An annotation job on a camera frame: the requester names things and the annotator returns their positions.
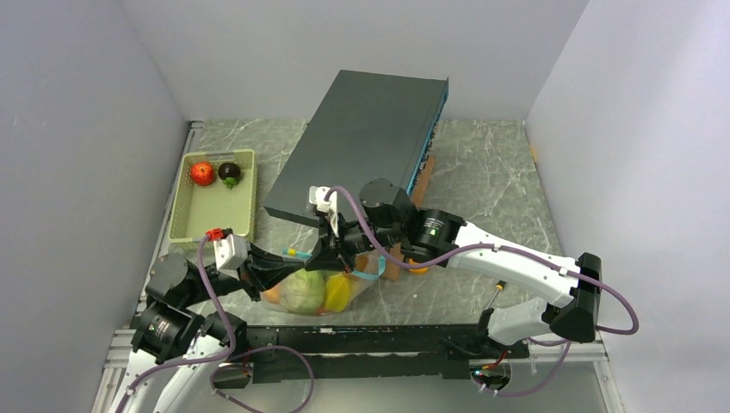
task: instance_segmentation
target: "cabbage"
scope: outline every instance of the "cabbage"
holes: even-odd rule
[[[325,302],[325,277],[299,270],[281,282],[279,304],[297,314],[313,314]]]

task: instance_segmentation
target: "red apple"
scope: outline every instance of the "red apple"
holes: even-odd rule
[[[199,162],[190,167],[190,179],[202,187],[215,181],[215,170],[209,162]]]

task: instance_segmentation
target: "metal rod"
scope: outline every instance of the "metal rod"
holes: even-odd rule
[[[499,293],[502,292],[502,290],[504,289],[504,286],[506,286],[506,285],[507,285],[507,283],[504,282],[504,281],[500,281],[500,282],[497,283],[497,291],[494,292],[494,294],[492,295],[492,297],[486,303],[485,310],[489,310],[492,307],[492,303],[494,303],[494,300],[497,298],[497,296],[499,295]]]

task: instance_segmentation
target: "plastic bag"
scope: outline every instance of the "plastic bag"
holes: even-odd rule
[[[287,253],[308,258],[305,253],[292,250]],[[344,311],[355,297],[373,285],[385,267],[385,260],[377,252],[360,255],[357,262],[360,271],[353,274],[301,269],[263,292],[262,305],[272,311],[307,316]]]

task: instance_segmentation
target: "blue edge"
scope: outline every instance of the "blue edge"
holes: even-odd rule
[[[413,170],[413,175],[411,176],[411,181],[408,183],[408,187],[405,189],[405,191],[410,195],[413,192],[413,186],[416,183],[416,175],[418,174],[418,166],[420,166],[421,162],[424,160],[424,155],[426,154],[426,148],[429,147],[429,142],[431,141],[431,135],[433,134],[433,128],[436,127],[436,123],[441,118],[441,112],[443,111],[443,105],[446,104],[446,99],[449,98],[449,84],[446,83],[446,90],[443,92],[443,96],[441,96],[441,101],[438,103],[438,112],[436,112],[436,117],[434,117],[434,120],[431,122],[431,127],[429,128],[429,132],[426,135],[426,140],[424,141],[424,147],[421,149],[421,156],[418,158],[418,163],[416,163],[416,168]]]
[[[405,189],[405,191],[410,195],[413,192],[413,186],[416,183],[416,175],[418,174],[418,167],[420,166],[421,162],[424,159],[424,155],[426,154],[426,149],[429,147],[429,142],[431,141],[431,135],[433,135],[433,129],[436,127],[436,123],[441,118],[441,112],[443,111],[443,105],[446,104],[446,99],[449,98],[449,84],[446,83],[446,90],[443,92],[443,96],[441,96],[441,101],[438,103],[438,112],[436,113],[436,117],[434,117],[434,120],[431,122],[431,127],[429,128],[428,134],[426,135],[426,140],[424,141],[424,147],[421,149],[421,157],[419,157],[418,163],[416,163],[416,168],[413,170],[413,175],[411,176],[411,181],[408,183],[408,188]],[[289,249],[284,249],[282,252],[283,255],[289,256]],[[309,259],[312,254],[306,253],[306,252],[299,252],[296,251],[294,254],[296,258],[299,258],[302,261],[306,261]],[[362,278],[363,280],[368,281],[375,281],[380,278],[381,275],[386,270],[386,258],[384,256],[381,256],[378,260],[378,274],[367,274],[363,273],[362,271],[353,271],[352,274]]]

